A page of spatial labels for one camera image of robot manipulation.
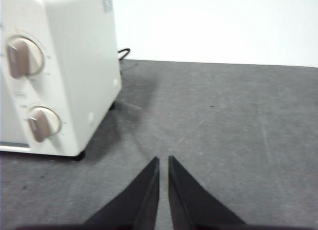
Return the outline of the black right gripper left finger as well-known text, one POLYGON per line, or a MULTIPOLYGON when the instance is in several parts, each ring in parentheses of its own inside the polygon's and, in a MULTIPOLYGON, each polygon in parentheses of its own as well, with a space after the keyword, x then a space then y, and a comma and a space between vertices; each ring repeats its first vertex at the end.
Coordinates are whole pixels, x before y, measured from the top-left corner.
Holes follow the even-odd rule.
POLYGON ((154 227, 159 204, 159 158, 154 157, 119 195, 92 215, 86 227, 154 227))

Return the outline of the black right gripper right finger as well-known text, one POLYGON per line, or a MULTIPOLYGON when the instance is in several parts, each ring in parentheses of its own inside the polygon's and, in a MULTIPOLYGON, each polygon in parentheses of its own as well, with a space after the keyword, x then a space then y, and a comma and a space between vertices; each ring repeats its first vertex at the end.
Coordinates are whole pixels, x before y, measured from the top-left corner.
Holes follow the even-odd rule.
POLYGON ((174 227, 245 226, 246 223, 223 205, 174 157, 168 158, 168 195, 174 227))

